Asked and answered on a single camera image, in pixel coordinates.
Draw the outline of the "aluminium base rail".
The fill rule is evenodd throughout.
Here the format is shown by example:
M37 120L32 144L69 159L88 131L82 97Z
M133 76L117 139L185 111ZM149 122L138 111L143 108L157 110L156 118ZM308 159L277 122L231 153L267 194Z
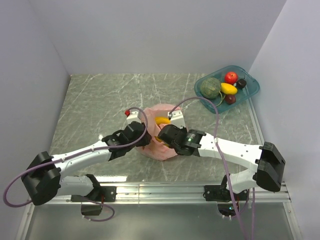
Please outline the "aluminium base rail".
M69 196L41 206L29 205L18 240L241 240L238 221L220 214L226 203L205 200L203 182L117 182L114 211L104 222L81 217L81 204ZM286 185L272 193L257 188L241 201L241 219L248 239L300 240L300 231Z

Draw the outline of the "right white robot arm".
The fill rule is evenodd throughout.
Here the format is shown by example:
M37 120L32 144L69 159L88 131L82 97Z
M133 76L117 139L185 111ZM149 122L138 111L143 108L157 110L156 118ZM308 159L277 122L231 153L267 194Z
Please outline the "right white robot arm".
M248 190L256 187L274 193L281 190L286 161L271 142L242 144L172 124L166 125L157 137L178 155L216 158L246 168L226 174L220 185L206 185L203 196L207 201L245 200Z

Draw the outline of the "green netted melon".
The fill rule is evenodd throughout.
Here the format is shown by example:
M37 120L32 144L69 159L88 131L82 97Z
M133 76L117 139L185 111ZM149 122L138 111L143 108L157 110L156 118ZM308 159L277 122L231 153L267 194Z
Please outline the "green netted melon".
M200 93L207 99L215 99L221 91L221 82L215 77L210 77L200 85Z

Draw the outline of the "dark red plum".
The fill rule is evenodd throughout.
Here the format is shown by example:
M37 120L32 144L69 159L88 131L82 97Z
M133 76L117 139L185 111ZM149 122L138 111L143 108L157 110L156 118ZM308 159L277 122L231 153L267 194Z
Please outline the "dark red plum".
M234 104L237 100L236 97L232 94L226 94L224 97L224 101L228 104L228 105L232 105Z

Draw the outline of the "dark purple mangosteen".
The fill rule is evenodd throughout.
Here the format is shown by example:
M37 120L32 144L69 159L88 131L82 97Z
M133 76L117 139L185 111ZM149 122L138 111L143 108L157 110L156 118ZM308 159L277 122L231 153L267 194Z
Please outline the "dark purple mangosteen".
M246 85L247 85L247 81L244 78L241 78L236 82L236 87L238 89L243 89L246 87Z

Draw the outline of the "red apple in tray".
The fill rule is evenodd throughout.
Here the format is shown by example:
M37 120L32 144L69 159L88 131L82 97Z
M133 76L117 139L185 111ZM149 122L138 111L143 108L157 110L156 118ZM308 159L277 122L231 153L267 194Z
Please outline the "red apple in tray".
M224 82L230 85L234 85L238 81L238 75L233 72L227 72L224 76Z

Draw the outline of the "yellow banana in bag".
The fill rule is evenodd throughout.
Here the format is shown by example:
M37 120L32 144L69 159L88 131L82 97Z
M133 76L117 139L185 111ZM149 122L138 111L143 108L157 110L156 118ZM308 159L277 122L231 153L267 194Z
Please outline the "yellow banana in bag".
M165 125L168 125L171 123L171 121L167 118L167 117L156 117L155 119L155 123L160 126L161 124L165 124Z

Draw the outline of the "yellow mango in tray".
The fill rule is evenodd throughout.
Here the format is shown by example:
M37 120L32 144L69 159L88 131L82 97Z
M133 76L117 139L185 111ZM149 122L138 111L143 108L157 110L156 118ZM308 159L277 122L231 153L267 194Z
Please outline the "yellow mango in tray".
M238 92L238 89L231 84L222 82L220 91L225 95L236 95Z

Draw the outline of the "pink plastic bag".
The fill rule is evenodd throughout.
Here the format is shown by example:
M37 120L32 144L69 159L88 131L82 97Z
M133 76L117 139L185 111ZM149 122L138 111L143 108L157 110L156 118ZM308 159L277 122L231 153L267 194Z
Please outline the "pink plastic bag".
M167 124L158 126L155 122L156 117L168 118L168 112L171 111L173 107L174 105L172 104L159 103L144 109L148 121L147 132L151 136L151 142L147 146L136 148L140 154L158 161L165 161L177 155L174 149L169 148L164 142L158 139L158 133Z

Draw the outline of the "teal plastic tray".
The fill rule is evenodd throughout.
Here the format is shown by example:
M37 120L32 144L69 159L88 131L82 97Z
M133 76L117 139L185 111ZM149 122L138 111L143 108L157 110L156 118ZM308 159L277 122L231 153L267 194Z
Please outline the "teal plastic tray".
M203 97L201 103L212 113L215 105L223 113L257 94L260 84L246 70L236 65L210 73L194 85L195 94Z

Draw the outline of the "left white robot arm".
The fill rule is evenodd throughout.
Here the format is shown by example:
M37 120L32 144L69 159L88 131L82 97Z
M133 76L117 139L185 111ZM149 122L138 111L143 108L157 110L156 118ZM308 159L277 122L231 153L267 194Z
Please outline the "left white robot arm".
M151 142L144 123L133 121L125 129L105 136L98 142L63 154L39 153L21 180L34 205L43 205L54 197L74 195L85 201L101 201L106 194L93 174L71 176L94 164L123 157L135 147Z

